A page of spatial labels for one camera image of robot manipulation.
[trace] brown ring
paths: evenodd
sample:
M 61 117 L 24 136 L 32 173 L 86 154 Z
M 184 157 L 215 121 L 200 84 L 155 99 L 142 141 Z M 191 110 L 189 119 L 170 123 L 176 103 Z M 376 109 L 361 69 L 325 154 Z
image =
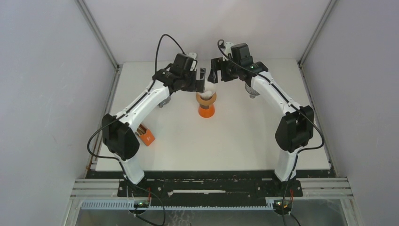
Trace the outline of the brown ring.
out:
M 197 102 L 198 102 L 200 105 L 204 105 L 204 106 L 210 106 L 210 105 L 212 105 L 212 104 L 216 101 L 216 93 L 214 93 L 214 94 L 212 95 L 212 97 L 211 97 L 209 100 L 204 100 L 204 99 L 202 99 L 202 98 L 201 98 L 201 95 L 198 94 L 198 93 L 195 95 L 195 97 L 196 97 L 196 99 L 197 99 Z

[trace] gray floor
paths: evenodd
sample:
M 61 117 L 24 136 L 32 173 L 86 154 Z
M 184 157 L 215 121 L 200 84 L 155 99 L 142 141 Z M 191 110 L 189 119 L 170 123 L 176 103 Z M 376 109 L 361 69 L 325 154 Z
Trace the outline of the gray floor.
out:
M 292 213 L 302 226 L 347 226 L 339 200 L 294 202 Z M 147 211 L 142 217 L 160 224 L 162 211 Z M 128 210 L 81 210 L 78 226 L 147 226 Z M 281 216 L 263 210 L 167 211 L 166 226 L 282 226 Z M 297 223 L 287 216 L 288 226 Z

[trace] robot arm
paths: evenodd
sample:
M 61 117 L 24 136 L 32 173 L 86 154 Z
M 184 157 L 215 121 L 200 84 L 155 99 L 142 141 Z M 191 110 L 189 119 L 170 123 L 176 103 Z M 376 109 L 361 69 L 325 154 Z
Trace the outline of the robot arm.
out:
M 133 184 L 144 177 L 136 157 L 140 143 L 134 133 L 143 119 L 176 91 L 204 91 L 205 69 L 201 68 L 200 80 L 196 80 L 195 57 L 196 54 L 177 54 L 173 64 L 157 71 L 150 85 L 131 104 L 115 116 L 106 114 L 103 117 L 103 142 L 120 160 L 126 177 Z
M 254 63 L 247 44 L 234 45 L 231 42 L 220 41 L 223 40 L 218 42 L 220 51 L 224 49 L 223 57 L 211 60 L 208 81 L 217 83 L 217 71 L 221 71 L 222 81 L 240 79 L 246 83 L 246 89 L 251 96 L 261 95 L 281 114 L 282 118 L 275 134 L 281 151 L 274 172 L 280 184 L 295 179 L 297 153 L 313 137 L 313 126 L 306 119 L 313 121 L 312 108 L 300 106 L 274 81 L 269 69 L 262 62 Z

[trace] white wall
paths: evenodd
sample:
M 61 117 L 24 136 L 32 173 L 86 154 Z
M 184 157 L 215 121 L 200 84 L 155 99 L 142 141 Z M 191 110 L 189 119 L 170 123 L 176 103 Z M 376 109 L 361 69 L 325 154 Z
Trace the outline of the white wall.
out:
M 258 59 L 299 60 L 329 0 L 86 0 L 119 63 L 153 61 L 172 35 L 198 58 L 219 57 L 216 42 L 246 42 Z M 178 48 L 162 43 L 160 60 Z
M 60 225 L 113 68 L 72 0 L 2 0 L 0 31 L 0 225 Z
M 397 225 L 399 1 L 338 1 L 305 62 L 321 125 L 367 226 Z

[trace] white table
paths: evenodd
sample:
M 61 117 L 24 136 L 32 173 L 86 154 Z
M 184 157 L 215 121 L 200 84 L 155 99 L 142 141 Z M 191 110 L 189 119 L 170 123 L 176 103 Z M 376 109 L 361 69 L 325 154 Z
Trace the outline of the white table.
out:
M 275 81 L 299 104 L 309 105 L 307 93 L 294 59 L 261 60 Z M 169 62 L 159 62 L 158 68 Z M 210 61 L 199 61 L 207 76 Z M 111 114 L 130 104 L 149 84 L 154 62 L 123 65 Z M 250 99 L 244 82 L 234 80 L 217 84 L 216 112 L 205 119 L 198 115 L 195 93 L 178 91 L 163 108 L 156 107 L 143 121 L 156 140 L 145 146 L 141 140 L 137 153 L 143 170 L 271 170 L 276 167 L 279 146 L 274 133 L 280 122 L 258 96 Z M 318 146 L 317 131 L 308 147 Z M 105 145 L 100 155 L 112 156 Z M 297 169 L 325 170 L 329 164 L 324 148 L 300 154 Z M 97 171 L 121 171 L 115 160 L 99 159 Z

